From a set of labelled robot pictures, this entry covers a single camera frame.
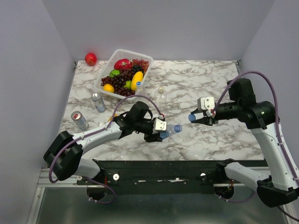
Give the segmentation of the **blue label water bottle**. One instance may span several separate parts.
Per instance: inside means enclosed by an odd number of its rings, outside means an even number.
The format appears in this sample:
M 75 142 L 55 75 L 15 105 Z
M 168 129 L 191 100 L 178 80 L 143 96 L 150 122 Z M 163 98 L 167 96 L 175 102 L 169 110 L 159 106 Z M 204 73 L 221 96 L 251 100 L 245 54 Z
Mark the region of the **blue label water bottle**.
M 170 136 L 173 136 L 183 130 L 183 127 L 181 125 L 173 125 L 173 124 L 168 124 L 166 132 L 160 133 L 160 138 L 161 139 L 166 139 Z

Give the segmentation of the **tall clear plastic bottle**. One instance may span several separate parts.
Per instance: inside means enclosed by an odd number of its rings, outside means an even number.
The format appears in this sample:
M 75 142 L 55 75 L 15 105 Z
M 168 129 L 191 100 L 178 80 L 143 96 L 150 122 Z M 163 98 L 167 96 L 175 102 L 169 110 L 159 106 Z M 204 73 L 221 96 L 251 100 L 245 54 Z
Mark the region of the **tall clear plastic bottle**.
M 165 90 L 158 89 L 155 91 L 154 100 L 158 103 L 165 103 L 167 100 L 167 92 Z

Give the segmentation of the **white blue bottle cap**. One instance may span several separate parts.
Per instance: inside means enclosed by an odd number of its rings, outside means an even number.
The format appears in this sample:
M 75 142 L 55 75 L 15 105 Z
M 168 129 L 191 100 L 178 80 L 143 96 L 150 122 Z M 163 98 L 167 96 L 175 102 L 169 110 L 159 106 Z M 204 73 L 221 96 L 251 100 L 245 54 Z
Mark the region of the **white blue bottle cap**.
M 136 86 L 137 86 L 137 87 L 138 87 L 138 86 L 141 86 L 141 85 L 142 85 L 141 81 L 136 82 Z

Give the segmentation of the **small clear plastic bottle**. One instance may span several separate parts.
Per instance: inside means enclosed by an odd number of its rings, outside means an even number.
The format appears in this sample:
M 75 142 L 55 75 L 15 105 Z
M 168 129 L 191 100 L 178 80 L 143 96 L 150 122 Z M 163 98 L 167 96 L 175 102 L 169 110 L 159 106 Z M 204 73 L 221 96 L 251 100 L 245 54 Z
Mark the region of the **small clear plastic bottle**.
M 147 90 L 143 86 L 137 86 L 135 94 L 147 96 Z

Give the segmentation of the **clear transparent bottle cap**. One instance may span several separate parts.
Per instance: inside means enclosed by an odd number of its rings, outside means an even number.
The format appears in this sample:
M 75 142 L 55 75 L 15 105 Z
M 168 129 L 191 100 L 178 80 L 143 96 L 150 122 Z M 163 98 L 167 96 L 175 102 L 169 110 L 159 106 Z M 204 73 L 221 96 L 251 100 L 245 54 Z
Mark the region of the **clear transparent bottle cap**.
M 159 92 L 159 93 L 163 93 L 163 92 L 164 92 L 164 87 L 160 86 L 160 87 L 158 88 L 158 92 Z

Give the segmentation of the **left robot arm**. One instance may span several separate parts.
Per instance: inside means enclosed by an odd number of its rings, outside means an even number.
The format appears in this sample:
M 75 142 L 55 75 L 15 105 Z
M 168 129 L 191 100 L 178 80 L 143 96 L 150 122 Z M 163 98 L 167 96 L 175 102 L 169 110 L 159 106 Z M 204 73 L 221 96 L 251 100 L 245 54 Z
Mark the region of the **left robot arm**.
M 145 118 L 151 113 L 144 102 L 136 102 L 128 112 L 113 117 L 108 123 L 87 132 L 61 132 L 43 156 L 59 181 L 72 175 L 85 176 L 93 184 L 103 181 L 103 172 L 95 160 L 83 159 L 86 152 L 110 141 L 122 139 L 133 132 L 142 133 L 146 142 L 161 142 L 161 133 L 167 128 L 164 115 Z

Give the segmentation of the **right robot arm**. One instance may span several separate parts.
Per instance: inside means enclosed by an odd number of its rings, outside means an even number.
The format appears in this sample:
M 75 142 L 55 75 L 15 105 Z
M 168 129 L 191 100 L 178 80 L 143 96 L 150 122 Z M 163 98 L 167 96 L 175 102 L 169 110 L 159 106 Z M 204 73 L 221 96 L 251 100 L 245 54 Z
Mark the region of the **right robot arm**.
M 256 102 L 249 79 L 230 80 L 228 87 L 230 103 L 216 105 L 213 97 L 201 97 L 198 108 L 191 112 L 188 119 L 207 126 L 229 119 L 245 123 L 256 138 L 271 174 L 258 173 L 233 159 L 227 159 L 216 165 L 214 179 L 221 183 L 233 179 L 244 184 L 270 208 L 297 200 L 299 170 L 284 143 L 275 106 L 268 101 Z

